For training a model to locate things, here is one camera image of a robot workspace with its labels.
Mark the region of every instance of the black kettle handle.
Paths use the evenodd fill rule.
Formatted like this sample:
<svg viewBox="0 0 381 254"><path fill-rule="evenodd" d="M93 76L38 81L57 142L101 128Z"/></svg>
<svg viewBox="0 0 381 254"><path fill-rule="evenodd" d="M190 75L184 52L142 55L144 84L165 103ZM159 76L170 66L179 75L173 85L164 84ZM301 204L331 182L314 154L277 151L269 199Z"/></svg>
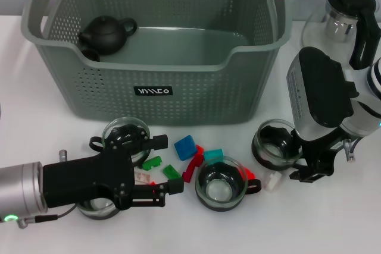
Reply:
<svg viewBox="0 0 381 254"><path fill-rule="evenodd" d="M381 38L374 12L369 9L360 11L357 21L356 42L349 64L355 70L362 70L373 64Z"/></svg>
<svg viewBox="0 0 381 254"><path fill-rule="evenodd" d="M121 25L126 25L127 23L132 26L132 29L126 31L127 32L127 37L134 35L136 30L138 29L138 24L133 18L125 18L119 21Z"/></svg>

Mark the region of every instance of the blue block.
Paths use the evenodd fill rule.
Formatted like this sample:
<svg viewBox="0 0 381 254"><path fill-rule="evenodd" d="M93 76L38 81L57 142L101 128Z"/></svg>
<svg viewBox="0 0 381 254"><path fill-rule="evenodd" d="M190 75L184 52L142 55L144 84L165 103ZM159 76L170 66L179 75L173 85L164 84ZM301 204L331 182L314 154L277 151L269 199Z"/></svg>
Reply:
<svg viewBox="0 0 381 254"><path fill-rule="evenodd" d="M197 153L197 147L191 135L176 142L174 147L181 161L185 161Z"/></svg>
<svg viewBox="0 0 381 254"><path fill-rule="evenodd" d="M213 159L213 158L218 158L218 157L224 157L224 152L222 151L222 149L204 152L204 160L205 161L207 161L209 159Z"/></svg>

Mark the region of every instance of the gray plastic basket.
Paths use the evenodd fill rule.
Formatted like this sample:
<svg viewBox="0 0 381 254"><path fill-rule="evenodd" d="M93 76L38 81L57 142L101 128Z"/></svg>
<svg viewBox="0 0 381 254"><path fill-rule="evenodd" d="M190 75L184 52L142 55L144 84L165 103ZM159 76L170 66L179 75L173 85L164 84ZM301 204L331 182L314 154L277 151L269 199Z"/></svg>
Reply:
<svg viewBox="0 0 381 254"><path fill-rule="evenodd" d="M255 112L290 37L288 1L28 0L21 29L81 117L230 124ZM139 29L121 51L93 62L82 55L77 35L100 15L133 17ZM163 86L173 95L137 96L134 90Z"/></svg>

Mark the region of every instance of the metal screw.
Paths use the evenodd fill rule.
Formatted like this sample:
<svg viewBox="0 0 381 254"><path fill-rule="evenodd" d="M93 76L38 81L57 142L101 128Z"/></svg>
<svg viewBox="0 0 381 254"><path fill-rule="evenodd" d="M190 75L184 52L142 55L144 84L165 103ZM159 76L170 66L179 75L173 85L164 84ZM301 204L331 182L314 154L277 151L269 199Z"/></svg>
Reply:
<svg viewBox="0 0 381 254"><path fill-rule="evenodd" d="M17 220L17 225L20 229L25 229L28 227L28 222L25 221L24 218Z"/></svg>
<svg viewBox="0 0 381 254"><path fill-rule="evenodd" d="M67 151L66 150L60 150L58 154L60 156L60 163L67 161Z"/></svg>

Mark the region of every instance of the black teapot lid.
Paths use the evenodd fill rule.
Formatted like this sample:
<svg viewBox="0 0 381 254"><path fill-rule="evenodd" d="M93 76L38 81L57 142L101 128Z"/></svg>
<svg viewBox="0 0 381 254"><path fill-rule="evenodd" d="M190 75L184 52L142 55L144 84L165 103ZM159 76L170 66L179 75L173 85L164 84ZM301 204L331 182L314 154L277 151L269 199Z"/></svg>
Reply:
<svg viewBox="0 0 381 254"><path fill-rule="evenodd" d="M361 10L376 11L376 0L328 0L329 4L338 12L358 18Z"/></svg>
<svg viewBox="0 0 381 254"><path fill-rule="evenodd" d="M94 19L88 26L88 31L92 34L107 35L120 29L118 20L111 16L100 16Z"/></svg>

